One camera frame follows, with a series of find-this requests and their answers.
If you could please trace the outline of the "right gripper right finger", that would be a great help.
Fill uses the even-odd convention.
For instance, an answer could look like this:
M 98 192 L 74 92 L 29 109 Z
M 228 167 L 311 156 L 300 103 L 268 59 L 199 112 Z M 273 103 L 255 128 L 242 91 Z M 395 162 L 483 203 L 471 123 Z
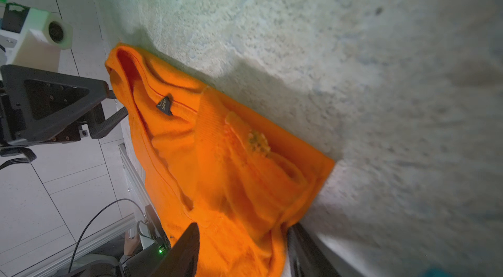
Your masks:
M 291 276 L 341 277 L 300 223 L 289 228 L 287 238 Z

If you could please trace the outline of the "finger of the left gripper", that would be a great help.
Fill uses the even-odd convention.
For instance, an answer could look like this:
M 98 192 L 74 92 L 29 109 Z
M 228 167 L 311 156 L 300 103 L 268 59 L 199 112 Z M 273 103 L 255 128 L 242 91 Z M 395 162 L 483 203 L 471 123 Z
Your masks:
M 92 139 L 102 139 L 106 137 L 126 116 L 128 111 L 125 107 L 116 111 L 112 116 L 106 118 L 102 104 L 99 103 L 89 112 L 81 117 L 83 123 L 88 126 L 89 136 Z

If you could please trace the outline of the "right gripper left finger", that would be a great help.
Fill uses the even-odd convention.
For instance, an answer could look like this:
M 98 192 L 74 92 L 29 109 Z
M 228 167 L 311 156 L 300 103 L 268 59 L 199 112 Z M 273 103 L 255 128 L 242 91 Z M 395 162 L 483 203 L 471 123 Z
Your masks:
M 151 276 L 194 277 L 197 271 L 199 251 L 199 226 L 196 223 L 191 223 L 168 255 L 157 265 Z

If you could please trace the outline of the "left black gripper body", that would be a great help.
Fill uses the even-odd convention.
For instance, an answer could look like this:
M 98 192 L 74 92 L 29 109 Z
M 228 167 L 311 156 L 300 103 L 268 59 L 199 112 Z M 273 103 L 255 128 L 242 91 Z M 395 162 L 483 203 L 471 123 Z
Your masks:
M 80 140 L 81 119 L 110 98 L 105 81 L 1 66 L 1 147 Z

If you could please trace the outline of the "orange t-shirt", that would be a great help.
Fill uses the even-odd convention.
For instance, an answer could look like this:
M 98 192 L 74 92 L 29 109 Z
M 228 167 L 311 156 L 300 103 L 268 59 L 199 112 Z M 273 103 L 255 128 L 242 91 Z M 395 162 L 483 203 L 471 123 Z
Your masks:
M 281 276 L 335 161 L 144 49 L 121 43 L 105 65 L 170 242 L 199 226 L 197 275 Z

